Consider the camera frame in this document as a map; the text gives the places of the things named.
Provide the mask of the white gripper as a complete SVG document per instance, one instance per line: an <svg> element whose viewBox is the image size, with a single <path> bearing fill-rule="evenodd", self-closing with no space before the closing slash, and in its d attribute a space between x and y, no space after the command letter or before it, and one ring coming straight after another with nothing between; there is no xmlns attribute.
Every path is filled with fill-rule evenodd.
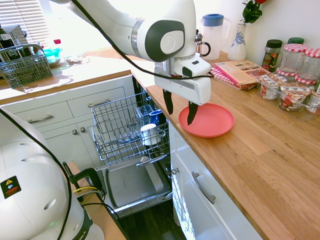
<svg viewBox="0 0 320 240"><path fill-rule="evenodd" d="M196 79L168 79L169 74L164 71L162 65L156 64L154 73L163 75L155 76L155 84L162 88L163 99L168 114L173 113L172 93L188 100L187 124L191 125L198 111L199 105L204 105L211 99L211 80L208 77L198 77Z"/></svg>

